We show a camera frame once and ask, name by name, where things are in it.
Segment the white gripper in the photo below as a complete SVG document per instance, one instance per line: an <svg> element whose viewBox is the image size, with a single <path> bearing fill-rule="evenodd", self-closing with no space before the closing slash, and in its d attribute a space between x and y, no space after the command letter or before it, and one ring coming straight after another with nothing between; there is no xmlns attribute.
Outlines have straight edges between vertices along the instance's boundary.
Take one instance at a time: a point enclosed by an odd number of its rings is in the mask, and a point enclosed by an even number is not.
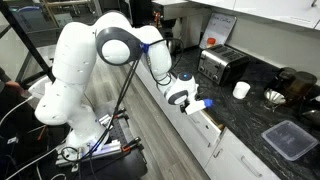
<svg viewBox="0 0 320 180"><path fill-rule="evenodd" d="M180 111L182 113L186 113L187 115L191 115L205 108L209 108L212 105L213 105L212 99L203 99L198 101L186 102L185 104L180 106Z"/></svg>

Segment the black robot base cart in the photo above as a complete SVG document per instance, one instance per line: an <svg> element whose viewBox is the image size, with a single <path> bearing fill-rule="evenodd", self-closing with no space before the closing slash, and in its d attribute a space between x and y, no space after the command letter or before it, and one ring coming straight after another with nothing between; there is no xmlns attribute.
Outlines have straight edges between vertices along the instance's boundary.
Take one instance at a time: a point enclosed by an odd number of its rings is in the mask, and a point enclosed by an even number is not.
<svg viewBox="0 0 320 180"><path fill-rule="evenodd" d="M45 180L53 178L56 173L66 175L66 180L140 180L147 172L147 161L143 155L144 146L140 137L133 137L127 123L128 116L122 113L113 121L109 140L119 140L121 146L129 144L125 152L113 151L108 156L82 161L77 171L72 172L72 165L55 165L56 153L43 160L40 170Z"/></svg>

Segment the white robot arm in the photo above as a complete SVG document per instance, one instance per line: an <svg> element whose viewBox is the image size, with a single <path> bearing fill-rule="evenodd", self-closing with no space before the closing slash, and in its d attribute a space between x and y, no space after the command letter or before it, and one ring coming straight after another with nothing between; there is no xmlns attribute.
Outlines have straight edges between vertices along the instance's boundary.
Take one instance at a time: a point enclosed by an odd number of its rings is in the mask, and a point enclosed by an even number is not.
<svg viewBox="0 0 320 180"><path fill-rule="evenodd" d="M92 25L65 25L55 49L55 81L45 85L35 116L46 125L70 125L72 131L66 139L70 148L88 152L93 146L100 147L106 128L82 102L84 92L93 84L94 71L100 66L112 68L141 60L147 63L168 104L184 103L188 115L213 105L211 99L196 98L198 84L193 75L183 72L176 79L169 76L172 58L157 28L134 28L123 13L110 11Z"/></svg>

